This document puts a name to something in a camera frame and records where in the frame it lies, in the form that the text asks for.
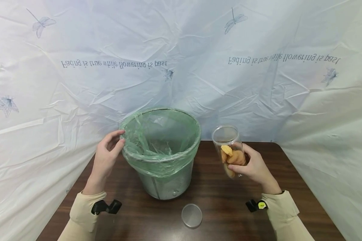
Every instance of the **metal trash can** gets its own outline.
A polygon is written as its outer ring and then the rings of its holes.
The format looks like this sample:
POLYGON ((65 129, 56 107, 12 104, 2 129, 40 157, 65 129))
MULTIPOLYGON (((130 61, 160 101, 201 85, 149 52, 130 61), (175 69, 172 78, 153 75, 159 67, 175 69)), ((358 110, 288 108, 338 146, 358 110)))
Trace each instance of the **metal trash can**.
POLYGON ((127 117, 120 128, 126 131, 123 156, 149 195, 169 200, 186 191, 201 141, 201 127, 193 116, 154 108, 127 117))

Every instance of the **green trash bag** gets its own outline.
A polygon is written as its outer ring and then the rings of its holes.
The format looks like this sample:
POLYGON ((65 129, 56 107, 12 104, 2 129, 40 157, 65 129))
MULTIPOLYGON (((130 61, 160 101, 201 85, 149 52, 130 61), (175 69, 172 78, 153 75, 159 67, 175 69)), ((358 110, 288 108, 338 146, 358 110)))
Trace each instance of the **green trash bag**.
POLYGON ((123 156, 138 172, 157 178, 170 177, 196 155, 201 127, 184 111, 155 108, 136 112, 120 125, 126 140, 123 156))

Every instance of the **beige shirt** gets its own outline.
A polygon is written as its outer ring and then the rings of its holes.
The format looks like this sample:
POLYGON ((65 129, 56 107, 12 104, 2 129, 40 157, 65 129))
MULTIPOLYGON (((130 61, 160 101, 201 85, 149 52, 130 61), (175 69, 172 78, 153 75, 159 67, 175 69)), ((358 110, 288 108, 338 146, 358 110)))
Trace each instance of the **beige shirt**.
MULTIPOLYGON (((97 195, 78 193, 70 211, 70 220, 58 241, 94 241, 98 216, 93 215, 91 209, 94 203, 105 197, 105 192, 97 195)), ((262 199, 267 203, 268 217, 277 241, 314 240, 298 217, 299 210, 288 191, 280 195, 262 194, 262 199)))

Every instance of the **dragonfly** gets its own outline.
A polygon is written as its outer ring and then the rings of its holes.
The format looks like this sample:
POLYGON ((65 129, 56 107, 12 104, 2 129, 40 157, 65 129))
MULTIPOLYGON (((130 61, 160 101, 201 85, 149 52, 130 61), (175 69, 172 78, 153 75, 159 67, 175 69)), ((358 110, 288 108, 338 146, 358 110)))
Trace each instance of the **dragonfly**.
POLYGON ((233 28, 233 26, 237 23, 243 22, 245 20, 247 20, 248 17, 245 16, 244 14, 239 14, 235 17, 234 13, 233 13, 233 8, 232 8, 232 19, 228 21, 228 23, 225 25, 225 34, 227 34, 229 32, 229 30, 231 30, 231 28, 233 28))
POLYGON ((42 36, 42 32, 43 30, 47 27, 47 26, 50 26, 50 25, 54 25, 56 23, 55 20, 51 19, 51 18, 48 18, 48 17, 42 17, 40 20, 38 20, 35 15, 33 15, 31 13, 31 15, 36 19, 36 23, 34 23, 32 25, 32 31, 36 31, 36 36, 38 38, 40 38, 42 36))
POLYGON ((11 111, 19 113, 18 107, 10 96, 0 97, 0 110, 4 112, 5 117, 10 116, 11 111))
POLYGON ((326 86, 328 86, 336 77, 338 77, 338 72, 334 68, 327 68, 327 74, 324 76, 325 78, 321 83, 326 83, 326 86))
POLYGON ((165 82, 168 81, 168 80, 171 80, 173 78, 173 74, 174 74, 174 71, 171 70, 171 69, 165 69, 163 70, 163 72, 165 73, 164 77, 165 77, 165 82))

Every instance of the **brown table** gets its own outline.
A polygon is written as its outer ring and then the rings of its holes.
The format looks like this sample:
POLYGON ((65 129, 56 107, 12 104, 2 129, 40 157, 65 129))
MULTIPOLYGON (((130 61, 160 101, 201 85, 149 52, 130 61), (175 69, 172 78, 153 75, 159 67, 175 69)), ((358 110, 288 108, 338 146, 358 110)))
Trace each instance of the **brown table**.
MULTIPOLYGON (((316 241, 344 240, 329 216, 311 193, 282 149, 274 143, 248 143, 259 151, 282 189, 289 190, 300 218, 316 241)), ((56 241, 64 229, 76 194, 85 186, 93 162, 85 168, 64 199, 39 241, 56 241)), ((102 214, 97 240, 102 241, 189 241, 189 240, 275 240, 265 211, 250 213, 245 202, 260 198, 259 185, 242 177, 232 181, 224 174, 212 142, 201 142, 197 152, 191 184, 181 197, 158 201, 144 190, 132 167, 118 158, 108 179, 106 201, 123 203, 117 215, 102 214), (203 221, 197 229, 188 229, 181 220, 182 208, 199 205, 203 221)))

